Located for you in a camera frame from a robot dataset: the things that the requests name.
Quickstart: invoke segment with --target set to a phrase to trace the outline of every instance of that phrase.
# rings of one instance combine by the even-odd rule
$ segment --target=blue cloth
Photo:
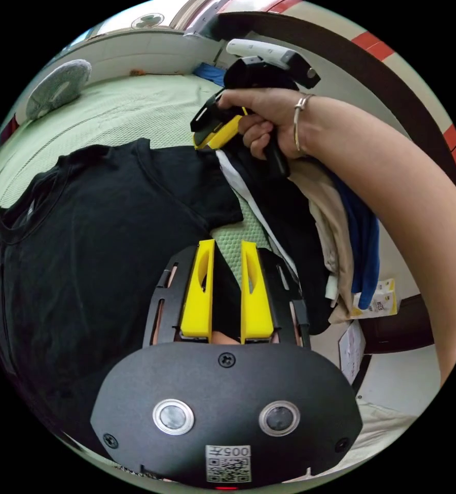
[[[224,86],[224,74],[226,71],[222,68],[213,67],[207,63],[202,62],[194,71],[193,75],[207,79],[214,82],[218,86]]]
[[[348,215],[354,272],[353,293],[361,292],[358,308],[368,309],[377,289],[380,259],[377,217],[368,206],[335,174],[329,172]]]

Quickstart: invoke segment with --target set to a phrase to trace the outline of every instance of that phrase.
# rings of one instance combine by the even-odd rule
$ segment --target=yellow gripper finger
[[[214,240],[198,244],[180,329],[186,338],[206,338],[212,335],[212,284],[214,276]]]
[[[269,339],[274,331],[257,245],[244,240],[242,241],[241,319],[242,344],[247,340]]]

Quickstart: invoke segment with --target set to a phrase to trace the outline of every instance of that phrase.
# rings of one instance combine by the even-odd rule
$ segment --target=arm
[[[456,362],[456,187],[420,148],[347,103],[313,97],[300,115],[302,149],[377,215],[427,306],[441,382]]]

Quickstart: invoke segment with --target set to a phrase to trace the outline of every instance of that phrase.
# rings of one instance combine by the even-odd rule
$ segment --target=pillow
[[[86,60],[72,60],[60,65],[29,96],[27,118],[37,120],[77,99],[89,80],[91,70],[92,66]]]

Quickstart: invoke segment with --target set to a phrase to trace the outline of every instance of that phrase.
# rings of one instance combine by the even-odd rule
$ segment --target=label sticker
[[[31,202],[31,205],[29,206],[29,211],[27,212],[26,221],[29,221],[29,218],[32,216],[32,213],[34,212],[35,201],[36,201],[36,199],[33,199]]]
[[[207,482],[251,482],[250,446],[206,446]]]

